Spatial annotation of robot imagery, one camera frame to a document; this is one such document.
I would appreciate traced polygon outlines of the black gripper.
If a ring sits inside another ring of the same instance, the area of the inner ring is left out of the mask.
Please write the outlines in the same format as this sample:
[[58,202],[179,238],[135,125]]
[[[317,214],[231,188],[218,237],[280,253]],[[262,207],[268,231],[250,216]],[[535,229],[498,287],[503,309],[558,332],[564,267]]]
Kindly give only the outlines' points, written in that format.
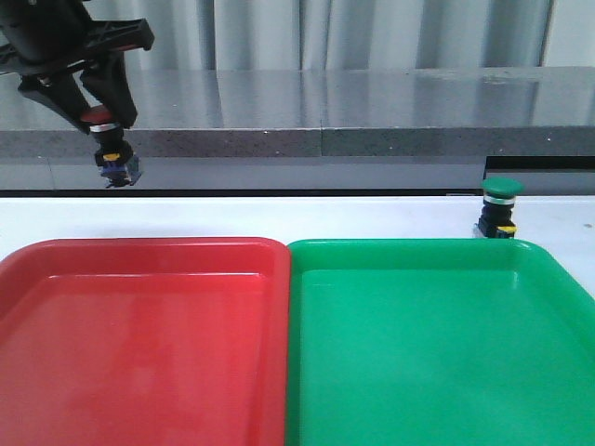
[[90,125],[119,123],[130,128],[138,112],[126,79],[125,51],[152,48],[148,21],[94,20],[82,1],[3,1],[1,71],[52,74],[95,62],[81,74],[84,88],[99,102],[91,107],[71,74],[22,76],[18,91],[65,119],[82,133]]

